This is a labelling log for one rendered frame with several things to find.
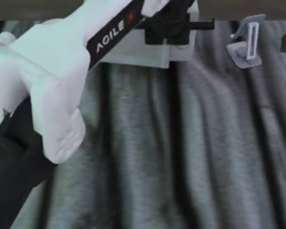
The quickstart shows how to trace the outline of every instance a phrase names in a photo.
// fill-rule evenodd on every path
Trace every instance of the brown surface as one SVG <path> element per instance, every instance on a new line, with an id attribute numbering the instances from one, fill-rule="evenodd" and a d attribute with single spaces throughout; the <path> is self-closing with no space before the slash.
<path id="1" fill-rule="evenodd" d="M 65 17 L 81 5 L 82 0 L 0 0 L 0 20 L 46 20 Z M 267 20 L 286 20 L 286 0 L 200 0 L 205 19 L 241 20 L 265 13 Z"/>

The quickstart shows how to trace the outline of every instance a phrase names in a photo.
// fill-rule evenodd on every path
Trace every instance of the white plastic casing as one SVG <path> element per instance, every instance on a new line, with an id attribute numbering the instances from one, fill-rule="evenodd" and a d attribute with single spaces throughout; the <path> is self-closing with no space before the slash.
<path id="1" fill-rule="evenodd" d="M 87 41 L 131 1 L 87 0 L 65 19 L 36 24 L 16 40 L 0 35 L 0 122 L 30 95 L 34 130 L 55 164 L 85 135 L 78 106 L 90 63 Z M 145 0 L 142 14 L 153 16 L 167 2 Z"/>

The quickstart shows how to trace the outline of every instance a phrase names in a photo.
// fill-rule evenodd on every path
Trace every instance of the cloth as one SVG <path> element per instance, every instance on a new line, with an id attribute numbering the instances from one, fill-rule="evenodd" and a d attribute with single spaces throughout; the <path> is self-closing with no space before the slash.
<path id="1" fill-rule="evenodd" d="M 169 70 L 96 67 L 81 148 L 12 229 L 286 229 L 286 21 L 263 22 L 249 70 L 225 50 L 233 25 L 198 31 L 191 61 Z"/>

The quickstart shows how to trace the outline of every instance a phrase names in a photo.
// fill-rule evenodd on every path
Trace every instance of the black cable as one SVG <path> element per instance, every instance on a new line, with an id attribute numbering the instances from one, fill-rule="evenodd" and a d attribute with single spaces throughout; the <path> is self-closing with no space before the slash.
<path id="1" fill-rule="evenodd" d="M 157 35 L 168 38 L 181 32 L 186 23 L 187 10 L 194 0 L 171 0 L 160 12 L 147 19 Z"/>

